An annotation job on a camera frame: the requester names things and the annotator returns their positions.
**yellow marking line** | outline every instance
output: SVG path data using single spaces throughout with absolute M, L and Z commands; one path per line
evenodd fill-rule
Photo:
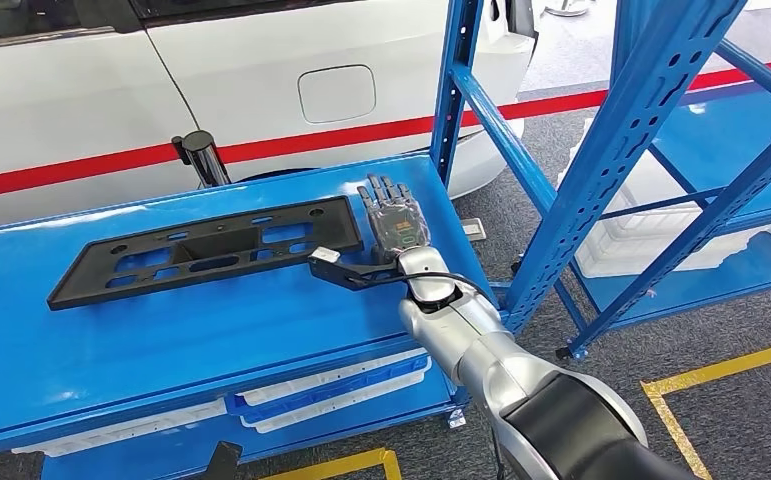
M 700 460 L 700 456 L 694 450 L 694 446 L 682 430 L 682 427 L 680 427 L 673 412 L 668 408 L 668 404 L 663 396 L 768 364 L 771 364 L 771 348 L 680 373 L 663 380 L 650 383 L 641 382 L 641 388 L 644 389 L 644 393 L 650 399 L 650 403 L 653 404 L 656 413 L 659 414 L 662 423 L 665 424 L 680 453 L 685 457 L 685 461 L 688 462 L 691 471 L 698 477 L 712 480 L 706 465 Z
M 310 467 L 271 475 L 262 480 L 323 480 L 377 465 L 382 465 L 385 469 L 386 480 L 402 480 L 400 466 L 397 464 L 397 455 L 393 450 L 385 450 L 384 448 L 377 448 L 350 455 L 349 457 L 318 463 Z

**floor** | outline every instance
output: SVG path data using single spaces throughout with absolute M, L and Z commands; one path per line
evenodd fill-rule
M 593 3 L 583 17 L 545 19 L 542 38 L 521 99 L 596 88 L 608 79 L 613 2 Z M 771 60 L 771 10 L 743 13 L 729 37 L 763 60 Z M 719 59 L 707 69 L 723 69 Z M 554 179 L 594 109 L 526 120 L 524 143 Z M 459 214 L 483 220 L 488 239 L 475 244 L 491 278 L 510 276 L 508 265 L 522 251 L 538 217 L 510 172 L 455 202 Z M 553 352 L 573 333 L 555 294 L 544 301 L 518 342 L 553 360 Z M 642 382 L 722 362 L 771 347 L 771 292 L 625 329 L 598 340 L 590 355 L 570 365 L 615 388 L 638 413 L 651 448 L 688 466 L 642 388 Z M 664 396 L 711 478 L 771 480 L 771 363 Z M 450 430 L 441 418 L 406 425 L 243 465 L 239 478 L 263 478 L 374 448 L 396 452 L 403 478 L 494 478 L 490 434 L 478 412 L 467 425 Z M 38 477 L 41 457 L 0 454 L 0 480 Z M 381 467 L 341 479 L 381 479 Z

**robotic arm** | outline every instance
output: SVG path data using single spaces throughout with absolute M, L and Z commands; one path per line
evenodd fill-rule
M 408 283 L 399 305 L 406 330 L 479 403 L 518 478 L 696 478 L 646 448 L 638 417 L 606 384 L 519 347 L 485 293 L 450 273 L 429 246 L 426 222 L 408 189 L 387 177 L 380 184 L 371 176 L 370 182 L 376 199 L 365 187 L 359 193 L 383 263 L 339 264 L 338 252 L 321 247 L 309 258 L 311 271 L 352 290 Z

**red stripe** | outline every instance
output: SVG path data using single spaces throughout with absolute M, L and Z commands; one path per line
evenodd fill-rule
M 703 73 L 691 83 L 689 90 L 700 90 L 731 83 L 748 81 L 743 72 L 732 69 Z M 527 118 L 581 108 L 599 107 L 606 98 L 606 90 L 529 100 L 504 105 L 500 112 L 506 119 Z M 465 112 L 463 126 L 477 125 L 476 116 Z M 307 133 L 291 137 L 259 140 L 220 147 L 225 163 L 244 162 L 259 158 L 301 153 L 324 148 L 342 147 L 359 143 L 387 140 L 427 133 L 432 130 L 432 117 L 411 118 L 395 122 L 377 123 L 360 127 L 342 128 L 327 132 Z M 173 161 L 176 152 L 170 144 L 126 150 L 69 162 L 0 173 L 0 194 L 67 182 L 79 178 L 115 173 Z

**car window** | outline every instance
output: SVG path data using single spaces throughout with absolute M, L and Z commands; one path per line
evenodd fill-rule
M 0 0 L 0 38 L 81 26 L 73 0 Z
M 142 19 L 182 20 L 240 16 L 354 0 L 132 0 Z

